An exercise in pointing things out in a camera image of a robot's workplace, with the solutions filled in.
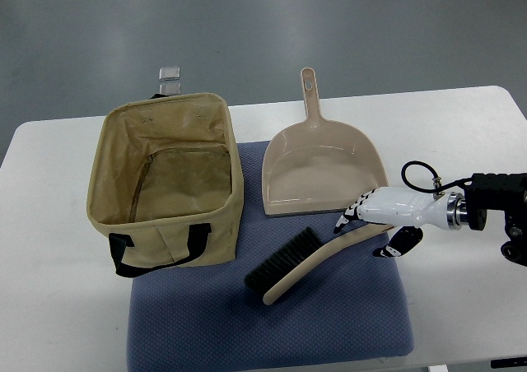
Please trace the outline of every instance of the clear plastic object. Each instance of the clear plastic object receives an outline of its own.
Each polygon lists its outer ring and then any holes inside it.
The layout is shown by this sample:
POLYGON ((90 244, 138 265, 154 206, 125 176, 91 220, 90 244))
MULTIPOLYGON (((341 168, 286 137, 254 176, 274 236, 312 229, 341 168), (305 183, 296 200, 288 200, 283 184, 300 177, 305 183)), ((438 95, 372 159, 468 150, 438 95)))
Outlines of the clear plastic object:
POLYGON ((159 85, 159 93, 162 95, 181 95, 180 82, 165 82, 159 85))
POLYGON ((159 81, 167 80, 179 80, 180 79, 180 67, 170 66, 162 67, 159 69, 159 81))

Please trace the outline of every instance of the gray floor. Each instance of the gray floor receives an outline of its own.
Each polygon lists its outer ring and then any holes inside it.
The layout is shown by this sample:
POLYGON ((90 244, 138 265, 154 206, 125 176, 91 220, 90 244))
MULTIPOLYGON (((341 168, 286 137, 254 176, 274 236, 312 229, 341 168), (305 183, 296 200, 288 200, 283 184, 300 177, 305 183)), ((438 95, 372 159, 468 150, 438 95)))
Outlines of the gray floor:
POLYGON ((526 47, 527 0, 0 0, 0 160, 21 123, 105 115, 173 64, 230 105, 300 100, 311 66, 322 98, 499 85, 527 114, 526 47))

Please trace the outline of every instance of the beige plastic dustpan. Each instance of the beige plastic dustpan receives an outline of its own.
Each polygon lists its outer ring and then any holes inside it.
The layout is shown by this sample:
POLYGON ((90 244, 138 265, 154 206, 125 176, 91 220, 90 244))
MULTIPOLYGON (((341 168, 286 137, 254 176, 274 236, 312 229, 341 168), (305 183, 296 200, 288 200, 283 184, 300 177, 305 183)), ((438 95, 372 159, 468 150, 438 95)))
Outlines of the beige plastic dustpan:
POLYGON ((342 210, 388 185, 370 139, 320 114, 315 71, 302 69, 301 79, 307 119, 276 135, 263 157, 263 208, 270 216, 342 210))

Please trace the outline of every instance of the beige fabric bin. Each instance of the beige fabric bin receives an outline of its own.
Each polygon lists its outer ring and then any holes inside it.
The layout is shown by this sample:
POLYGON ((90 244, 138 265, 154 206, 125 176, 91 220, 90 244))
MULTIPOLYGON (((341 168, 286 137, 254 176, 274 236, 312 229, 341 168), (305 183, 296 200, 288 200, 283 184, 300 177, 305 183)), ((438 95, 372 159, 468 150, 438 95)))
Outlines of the beige fabric bin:
POLYGON ((195 94, 121 106, 105 119, 87 215, 120 276, 235 257, 243 175, 226 102, 195 94))

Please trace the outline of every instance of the blue mat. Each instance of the blue mat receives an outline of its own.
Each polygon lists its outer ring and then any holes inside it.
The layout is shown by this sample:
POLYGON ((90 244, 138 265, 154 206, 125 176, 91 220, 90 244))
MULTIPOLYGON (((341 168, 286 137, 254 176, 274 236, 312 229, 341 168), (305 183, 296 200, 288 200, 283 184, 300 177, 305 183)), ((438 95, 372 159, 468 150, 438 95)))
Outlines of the blue mat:
POLYGON ((268 218, 261 193, 267 142, 239 145, 245 206, 236 260, 133 279, 128 370, 235 371, 406 356, 413 349, 406 297, 380 235, 336 254, 272 306, 244 277, 306 226, 333 239, 339 212, 268 218))

